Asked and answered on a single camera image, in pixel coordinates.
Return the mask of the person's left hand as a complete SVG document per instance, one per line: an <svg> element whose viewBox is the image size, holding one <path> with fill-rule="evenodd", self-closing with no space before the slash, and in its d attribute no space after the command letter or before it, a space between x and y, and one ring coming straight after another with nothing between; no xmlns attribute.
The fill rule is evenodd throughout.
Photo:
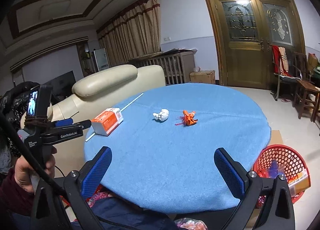
<svg viewBox="0 0 320 230"><path fill-rule="evenodd" d="M49 175L49 177L54 178L55 176L55 157L54 154L57 153L57 149L52 146L51 155L46 162L45 172ZM21 155L16 163L15 163L15 175L14 179L16 183L22 187L25 191L34 194L34 189L31 183L31 174L34 172L31 165L27 162L27 160Z"/></svg>

